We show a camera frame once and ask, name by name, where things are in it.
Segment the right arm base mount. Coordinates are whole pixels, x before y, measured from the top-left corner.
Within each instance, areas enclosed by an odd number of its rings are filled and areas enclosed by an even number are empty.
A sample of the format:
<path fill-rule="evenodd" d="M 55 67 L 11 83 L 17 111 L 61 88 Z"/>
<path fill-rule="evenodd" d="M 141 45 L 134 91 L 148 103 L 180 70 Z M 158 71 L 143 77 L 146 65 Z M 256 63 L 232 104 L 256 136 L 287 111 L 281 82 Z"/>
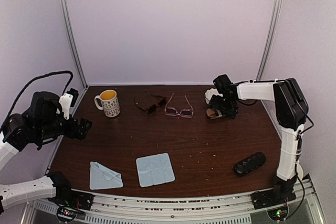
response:
<path fill-rule="evenodd" d="M 274 199 L 272 189 L 255 191 L 251 194 L 254 209 L 266 209 L 268 217 L 273 221 L 285 221 L 290 216 L 288 203 L 296 199 L 295 193 L 290 193 L 283 199 Z"/>

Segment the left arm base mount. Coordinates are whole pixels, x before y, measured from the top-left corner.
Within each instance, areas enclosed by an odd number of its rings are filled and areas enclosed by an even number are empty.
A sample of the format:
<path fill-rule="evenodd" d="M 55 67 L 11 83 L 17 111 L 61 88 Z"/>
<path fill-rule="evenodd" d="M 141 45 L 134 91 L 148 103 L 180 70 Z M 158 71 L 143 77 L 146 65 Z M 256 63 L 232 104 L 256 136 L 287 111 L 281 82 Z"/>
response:
<path fill-rule="evenodd" d="M 71 190 L 66 199 L 60 197 L 48 198 L 49 202 L 57 206 L 56 217 L 63 223 L 74 221 L 77 217 L 84 217 L 85 210 L 89 211 L 93 203 L 94 195 Z"/>

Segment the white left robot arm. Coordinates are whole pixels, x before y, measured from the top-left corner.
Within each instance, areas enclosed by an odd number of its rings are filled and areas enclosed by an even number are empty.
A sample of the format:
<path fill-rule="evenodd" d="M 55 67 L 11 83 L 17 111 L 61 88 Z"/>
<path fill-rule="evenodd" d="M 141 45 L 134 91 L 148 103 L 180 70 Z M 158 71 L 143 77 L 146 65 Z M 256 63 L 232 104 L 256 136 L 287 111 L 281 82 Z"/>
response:
<path fill-rule="evenodd" d="M 70 114 L 77 98 L 78 91 L 73 88 L 61 96 L 37 91 L 24 113 L 11 113 L 1 127 L 1 168 L 29 144 L 40 150 L 60 136 L 84 140 L 92 122 L 77 120 Z M 61 172 L 51 172 L 36 180 L 1 185 L 1 212 L 43 198 L 67 207 L 76 201 L 68 179 Z"/>

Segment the brown plaid glasses case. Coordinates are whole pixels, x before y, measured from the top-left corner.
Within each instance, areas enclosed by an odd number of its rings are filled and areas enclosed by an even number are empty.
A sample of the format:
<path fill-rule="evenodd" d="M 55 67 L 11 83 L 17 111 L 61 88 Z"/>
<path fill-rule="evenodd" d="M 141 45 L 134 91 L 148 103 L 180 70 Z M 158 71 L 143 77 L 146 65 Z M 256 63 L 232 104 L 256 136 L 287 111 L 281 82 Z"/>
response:
<path fill-rule="evenodd" d="M 213 109 L 213 108 L 208 108 L 206 110 L 206 116 L 211 120 L 220 119 L 220 118 L 228 118 L 228 115 L 226 115 L 225 113 L 222 113 L 220 110 Z"/>

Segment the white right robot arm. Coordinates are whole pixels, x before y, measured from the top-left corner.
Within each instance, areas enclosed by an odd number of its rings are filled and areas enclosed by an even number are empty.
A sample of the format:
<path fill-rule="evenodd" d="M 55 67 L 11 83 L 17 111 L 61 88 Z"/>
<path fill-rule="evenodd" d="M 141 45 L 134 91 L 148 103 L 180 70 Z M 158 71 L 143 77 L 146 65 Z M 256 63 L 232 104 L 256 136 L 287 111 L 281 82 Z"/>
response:
<path fill-rule="evenodd" d="M 298 178 L 298 164 L 302 150 L 302 135 L 308 120 L 309 106 L 296 79 L 269 81 L 241 81 L 233 83 L 228 75 L 214 79 L 217 94 L 211 96 L 209 107 L 234 119 L 242 100 L 271 101 L 281 128 L 280 160 L 276 182 L 269 192 L 272 203 L 279 204 L 289 197 Z"/>

